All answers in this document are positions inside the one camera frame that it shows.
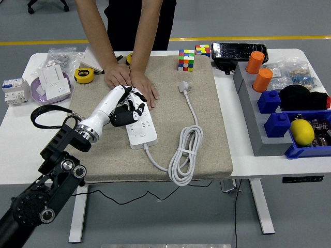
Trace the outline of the person's right hand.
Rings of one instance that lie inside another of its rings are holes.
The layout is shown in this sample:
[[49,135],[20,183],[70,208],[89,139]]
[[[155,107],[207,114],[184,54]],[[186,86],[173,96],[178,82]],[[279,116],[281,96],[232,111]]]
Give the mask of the person's right hand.
[[105,83],[113,89],[116,86],[132,86],[130,69],[125,64],[110,63],[104,69]]

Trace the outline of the person's left hand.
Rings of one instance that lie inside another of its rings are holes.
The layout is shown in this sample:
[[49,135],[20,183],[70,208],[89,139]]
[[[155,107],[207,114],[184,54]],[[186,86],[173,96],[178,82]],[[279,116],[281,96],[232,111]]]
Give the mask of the person's left hand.
[[159,100],[158,92],[154,84],[140,71],[130,70],[130,79],[133,87],[139,90],[146,98],[148,109],[152,110],[156,106],[155,101]]

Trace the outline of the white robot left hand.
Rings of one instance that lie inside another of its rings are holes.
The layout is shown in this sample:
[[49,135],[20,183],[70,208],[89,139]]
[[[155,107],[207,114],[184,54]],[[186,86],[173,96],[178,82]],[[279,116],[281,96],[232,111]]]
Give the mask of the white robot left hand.
[[98,133],[100,136],[104,125],[108,124],[109,115],[117,107],[119,102],[125,100],[130,93],[137,95],[143,102],[147,99],[133,86],[119,85],[114,87],[97,105],[88,119],[79,122],[80,125],[85,125]]

